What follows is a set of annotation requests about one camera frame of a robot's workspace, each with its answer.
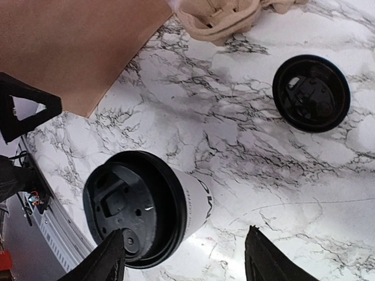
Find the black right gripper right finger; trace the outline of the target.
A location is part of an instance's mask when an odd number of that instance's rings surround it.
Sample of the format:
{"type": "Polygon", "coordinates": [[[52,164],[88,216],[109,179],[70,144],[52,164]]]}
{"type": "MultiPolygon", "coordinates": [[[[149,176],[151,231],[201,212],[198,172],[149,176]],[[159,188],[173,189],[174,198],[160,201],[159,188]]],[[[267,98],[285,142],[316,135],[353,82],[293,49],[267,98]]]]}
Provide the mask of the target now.
{"type": "Polygon", "coordinates": [[[293,263],[254,225],[246,236],[244,256],[248,281],[318,281],[293,263]]]}

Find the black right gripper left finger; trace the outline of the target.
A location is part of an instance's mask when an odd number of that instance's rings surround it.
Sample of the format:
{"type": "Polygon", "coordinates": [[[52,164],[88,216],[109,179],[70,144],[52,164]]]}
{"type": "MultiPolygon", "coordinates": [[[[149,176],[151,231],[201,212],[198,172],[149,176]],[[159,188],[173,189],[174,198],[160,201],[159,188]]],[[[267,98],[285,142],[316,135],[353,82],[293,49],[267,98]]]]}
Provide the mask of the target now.
{"type": "Polygon", "coordinates": [[[59,281],[124,280],[125,248],[121,229],[112,231],[78,266],[59,281]]]}

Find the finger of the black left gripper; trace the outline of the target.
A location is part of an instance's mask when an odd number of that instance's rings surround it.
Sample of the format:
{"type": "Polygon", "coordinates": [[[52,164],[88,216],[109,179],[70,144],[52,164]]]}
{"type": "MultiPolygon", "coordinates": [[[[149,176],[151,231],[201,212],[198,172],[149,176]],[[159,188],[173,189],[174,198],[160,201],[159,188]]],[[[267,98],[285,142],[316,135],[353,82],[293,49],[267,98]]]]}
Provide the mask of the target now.
{"type": "Polygon", "coordinates": [[[60,97],[1,73],[1,136],[5,143],[61,113],[60,97]]]}

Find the black cup lid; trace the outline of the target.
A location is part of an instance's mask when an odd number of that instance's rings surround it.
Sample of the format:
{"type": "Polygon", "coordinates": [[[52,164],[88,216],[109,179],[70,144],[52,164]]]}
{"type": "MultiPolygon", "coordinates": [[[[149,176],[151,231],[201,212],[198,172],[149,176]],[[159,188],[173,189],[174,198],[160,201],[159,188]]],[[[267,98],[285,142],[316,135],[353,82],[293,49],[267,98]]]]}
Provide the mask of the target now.
{"type": "Polygon", "coordinates": [[[84,185],[83,205],[96,244],[122,231],[125,264],[133,269],[167,260],[187,229],[188,208],[177,175],[141,150],[117,153],[98,166],[84,185]]]}

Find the white paper coffee cup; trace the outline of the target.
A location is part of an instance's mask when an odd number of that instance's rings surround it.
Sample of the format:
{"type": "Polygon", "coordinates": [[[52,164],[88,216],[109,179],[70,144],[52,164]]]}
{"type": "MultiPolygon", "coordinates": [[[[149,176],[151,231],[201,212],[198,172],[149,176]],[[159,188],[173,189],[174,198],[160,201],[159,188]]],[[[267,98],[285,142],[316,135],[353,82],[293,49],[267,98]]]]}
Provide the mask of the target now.
{"type": "Polygon", "coordinates": [[[211,217],[213,196],[207,184],[187,173],[172,169],[176,174],[185,195],[187,223],[183,240],[201,228],[211,217]]]}

